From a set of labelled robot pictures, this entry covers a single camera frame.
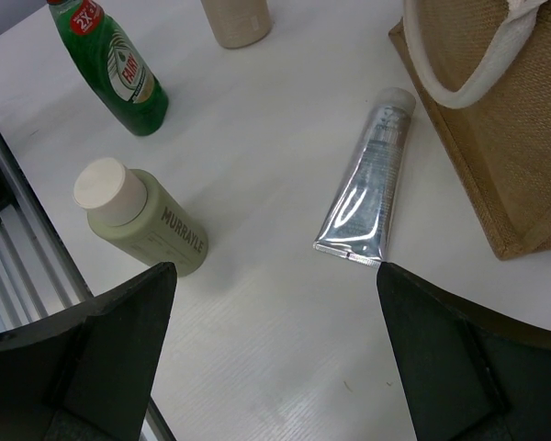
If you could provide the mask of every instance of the bag handle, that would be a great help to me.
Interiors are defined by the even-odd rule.
[[[418,0],[404,0],[404,34],[414,69],[429,95],[439,104],[463,108],[474,104],[504,75],[529,39],[539,6],[548,0],[508,0],[502,22],[476,70],[457,91],[445,88],[434,74],[422,42]]]

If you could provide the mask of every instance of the burlap bag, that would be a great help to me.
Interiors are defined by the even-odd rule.
[[[494,253],[551,249],[551,0],[404,4],[390,37]]]

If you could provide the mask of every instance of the beige bottle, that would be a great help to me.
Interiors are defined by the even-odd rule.
[[[272,28],[266,0],[202,0],[220,46],[242,48],[265,37]]]
[[[96,235],[146,265],[174,262],[183,277],[206,258],[205,231],[147,172],[99,159],[79,175],[73,198]]]

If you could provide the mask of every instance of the table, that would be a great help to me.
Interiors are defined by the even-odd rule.
[[[152,396],[179,441],[415,439],[376,270],[312,250],[376,93],[413,91],[391,0],[271,0],[263,41],[223,50],[197,0],[101,0],[168,92],[135,138],[84,83],[46,7],[0,37],[0,130],[90,288],[144,266],[93,235],[73,182],[115,156],[210,237],[180,280]],[[551,252],[499,262],[422,106],[390,259],[551,330]]]

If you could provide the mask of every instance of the white bottle cap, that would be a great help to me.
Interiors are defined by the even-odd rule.
[[[89,164],[73,186],[75,203],[111,227],[135,219],[147,203],[147,188],[114,158]]]
[[[389,87],[382,90],[376,97],[376,105],[385,104],[387,106],[398,107],[404,110],[409,116],[414,113],[416,107],[416,98],[410,92],[399,87]]]

